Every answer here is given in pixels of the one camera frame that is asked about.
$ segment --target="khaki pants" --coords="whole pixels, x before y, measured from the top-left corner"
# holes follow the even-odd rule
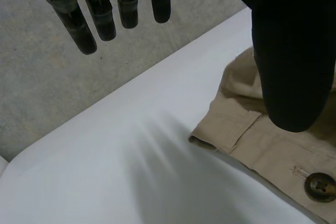
[[[316,123],[301,133],[276,127],[262,98],[250,48],[226,67],[218,93],[189,141],[238,159],[312,213],[336,223],[336,200],[322,202],[305,187],[313,173],[336,178],[336,92]],[[335,188],[322,190],[336,195]]]

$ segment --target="brown button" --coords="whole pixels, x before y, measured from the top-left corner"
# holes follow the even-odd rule
[[[308,197],[318,202],[332,202],[336,199],[336,182],[325,173],[312,173],[304,182]]]

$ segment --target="white table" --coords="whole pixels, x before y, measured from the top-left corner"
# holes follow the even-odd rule
[[[0,223],[313,223],[187,142],[250,31],[246,9],[20,153],[0,179]]]

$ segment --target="black fabric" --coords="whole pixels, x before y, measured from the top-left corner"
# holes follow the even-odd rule
[[[307,130],[333,81],[336,0],[242,1],[252,9],[255,60],[270,119],[287,131]]]

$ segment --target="concrete floor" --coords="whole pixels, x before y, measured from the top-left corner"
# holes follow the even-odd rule
[[[1,0],[0,155],[19,152],[245,6],[240,0],[172,0],[167,24],[154,21],[151,1],[139,1],[139,25],[122,28],[111,0],[117,37],[80,53],[45,0]]]

